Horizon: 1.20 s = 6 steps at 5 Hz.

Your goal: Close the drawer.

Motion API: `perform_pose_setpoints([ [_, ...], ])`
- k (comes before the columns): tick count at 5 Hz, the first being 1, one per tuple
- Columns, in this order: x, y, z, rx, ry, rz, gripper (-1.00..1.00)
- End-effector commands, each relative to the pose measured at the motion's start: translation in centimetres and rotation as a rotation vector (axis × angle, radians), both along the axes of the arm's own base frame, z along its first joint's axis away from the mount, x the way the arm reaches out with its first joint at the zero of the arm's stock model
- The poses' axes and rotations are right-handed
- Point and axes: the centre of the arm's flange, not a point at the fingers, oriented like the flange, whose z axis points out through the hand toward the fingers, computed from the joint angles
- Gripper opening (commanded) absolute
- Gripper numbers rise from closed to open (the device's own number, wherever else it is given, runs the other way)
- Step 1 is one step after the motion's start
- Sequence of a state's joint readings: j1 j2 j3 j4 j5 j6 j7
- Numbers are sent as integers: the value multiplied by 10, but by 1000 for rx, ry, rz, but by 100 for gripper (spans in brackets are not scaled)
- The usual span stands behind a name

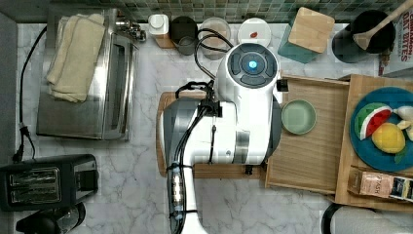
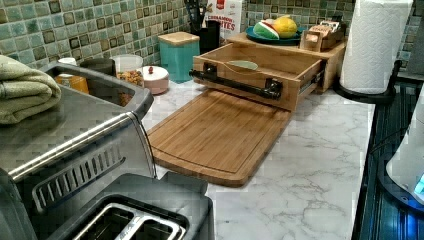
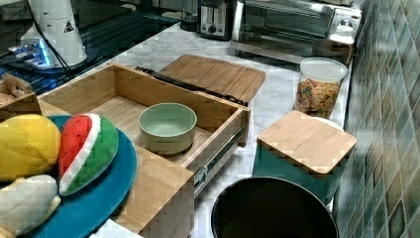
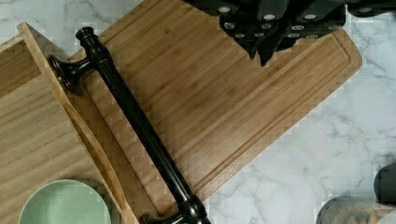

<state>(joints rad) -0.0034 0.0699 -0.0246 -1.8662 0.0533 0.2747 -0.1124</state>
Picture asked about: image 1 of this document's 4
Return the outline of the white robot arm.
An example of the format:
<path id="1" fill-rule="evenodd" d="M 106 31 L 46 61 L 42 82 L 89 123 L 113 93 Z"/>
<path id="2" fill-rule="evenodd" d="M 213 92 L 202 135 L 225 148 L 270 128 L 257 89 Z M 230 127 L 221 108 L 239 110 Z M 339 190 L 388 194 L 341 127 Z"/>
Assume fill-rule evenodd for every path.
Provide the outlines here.
<path id="1" fill-rule="evenodd" d="M 209 82 L 190 82 L 202 99 L 182 97 L 160 116 L 171 234 L 207 234 L 196 205 L 196 164 L 260 165 L 278 147 L 282 121 L 276 93 L 279 63 L 266 47 L 239 44 L 225 55 Z"/>

